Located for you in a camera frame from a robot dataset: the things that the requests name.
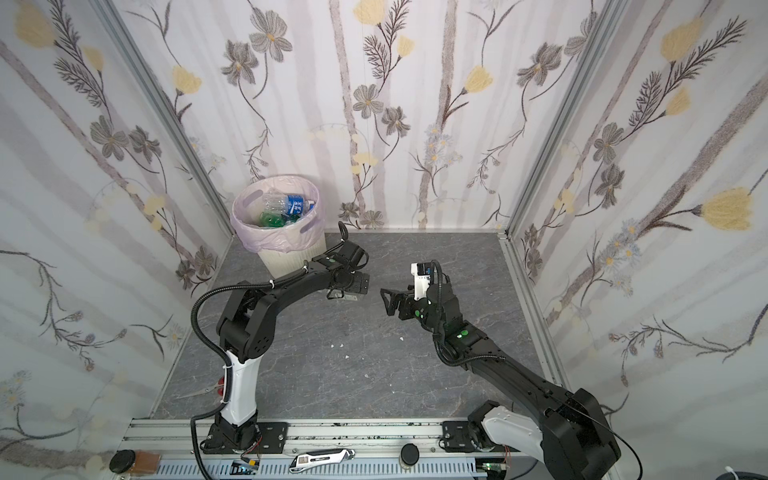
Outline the clear bottle white cap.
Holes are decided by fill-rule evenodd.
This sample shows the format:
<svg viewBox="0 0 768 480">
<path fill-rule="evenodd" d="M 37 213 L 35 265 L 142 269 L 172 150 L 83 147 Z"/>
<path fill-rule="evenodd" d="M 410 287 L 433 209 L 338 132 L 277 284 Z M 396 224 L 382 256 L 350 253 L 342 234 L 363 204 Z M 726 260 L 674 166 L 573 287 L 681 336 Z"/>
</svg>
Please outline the clear bottle white cap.
<svg viewBox="0 0 768 480">
<path fill-rule="evenodd" d="M 358 301 L 359 295 L 355 293 L 348 293 L 342 290 L 328 290 L 326 294 L 327 300 L 345 300 L 345 301 Z"/>
</svg>

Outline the small blue label bottle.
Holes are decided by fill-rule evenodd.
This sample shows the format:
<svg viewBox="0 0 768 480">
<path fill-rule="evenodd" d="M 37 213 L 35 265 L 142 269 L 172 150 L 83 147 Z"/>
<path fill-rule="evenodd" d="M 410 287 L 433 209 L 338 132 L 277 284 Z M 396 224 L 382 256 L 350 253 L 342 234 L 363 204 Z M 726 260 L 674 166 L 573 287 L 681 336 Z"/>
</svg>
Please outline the small blue label bottle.
<svg viewBox="0 0 768 480">
<path fill-rule="evenodd" d="M 274 215 L 301 217 L 311 211 L 315 201 L 299 194 L 268 192 L 263 196 L 264 211 Z"/>
</svg>

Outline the green soda bottle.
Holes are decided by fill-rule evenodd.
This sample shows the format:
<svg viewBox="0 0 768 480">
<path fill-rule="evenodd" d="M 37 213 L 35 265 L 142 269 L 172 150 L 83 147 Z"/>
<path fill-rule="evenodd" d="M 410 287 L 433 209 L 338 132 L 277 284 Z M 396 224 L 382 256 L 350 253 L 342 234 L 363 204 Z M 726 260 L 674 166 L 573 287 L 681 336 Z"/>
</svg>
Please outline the green soda bottle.
<svg viewBox="0 0 768 480">
<path fill-rule="evenodd" d="M 288 217 L 282 213 L 263 211 L 259 216 L 261 228 L 282 228 L 286 225 Z"/>
</svg>

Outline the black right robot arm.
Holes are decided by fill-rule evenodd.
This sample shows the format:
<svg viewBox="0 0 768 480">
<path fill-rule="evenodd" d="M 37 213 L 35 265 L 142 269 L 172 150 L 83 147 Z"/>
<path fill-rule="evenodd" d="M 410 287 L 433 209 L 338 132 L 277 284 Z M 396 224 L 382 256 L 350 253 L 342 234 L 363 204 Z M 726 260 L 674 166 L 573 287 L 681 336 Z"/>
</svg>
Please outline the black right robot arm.
<svg viewBox="0 0 768 480">
<path fill-rule="evenodd" d="M 381 289 L 387 314 L 417 320 L 444 365 L 483 378 L 524 409 L 491 407 L 480 420 L 486 437 L 538 460 L 555 479 L 604 478 L 630 445 L 609 426 L 597 399 L 535 374 L 466 320 L 438 261 L 414 263 L 411 273 L 407 289 Z"/>
</svg>

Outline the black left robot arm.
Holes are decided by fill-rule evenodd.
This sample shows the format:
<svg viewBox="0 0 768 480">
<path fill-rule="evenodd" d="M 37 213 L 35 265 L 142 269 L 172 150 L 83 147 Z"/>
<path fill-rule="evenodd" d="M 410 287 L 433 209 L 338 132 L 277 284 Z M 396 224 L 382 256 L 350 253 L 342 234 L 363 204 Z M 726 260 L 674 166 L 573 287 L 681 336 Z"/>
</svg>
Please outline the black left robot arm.
<svg viewBox="0 0 768 480">
<path fill-rule="evenodd" d="M 200 296 L 191 308 L 190 325 L 195 336 L 224 362 L 222 398 L 219 405 L 190 419 L 192 453 L 204 479 L 211 477 L 202 457 L 197 422 L 213 418 L 209 437 L 218 438 L 233 452 L 250 452 L 262 434 L 258 426 L 256 389 L 261 358 L 274 343 L 277 317 L 288 306 L 315 292 L 326 290 L 365 295 L 370 276 L 362 271 L 370 256 L 349 240 L 344 222 L 338 223 L 340 241 L 313 257 L 297 270 L 267 283 L 243 281 L 214 288 Z M 210 298 L 229 293 L 211 340 L 199 324 L 199 313 Z"/>
</svg>

